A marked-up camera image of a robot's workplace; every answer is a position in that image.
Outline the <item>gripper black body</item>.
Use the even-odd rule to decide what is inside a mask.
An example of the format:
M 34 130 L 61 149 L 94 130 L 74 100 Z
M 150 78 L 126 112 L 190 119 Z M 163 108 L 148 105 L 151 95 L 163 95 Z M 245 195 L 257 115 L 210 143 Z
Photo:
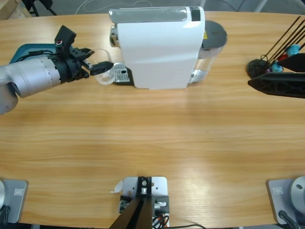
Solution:
M 82 69 L 84 61 L 88 58 L 84 56 L 82 49 L 70 47 L 68 50 L 56 48 L 53 63 L 60 75 L 61 83 L 70 83 L 83 78 L 88 78 L 89 74 Z

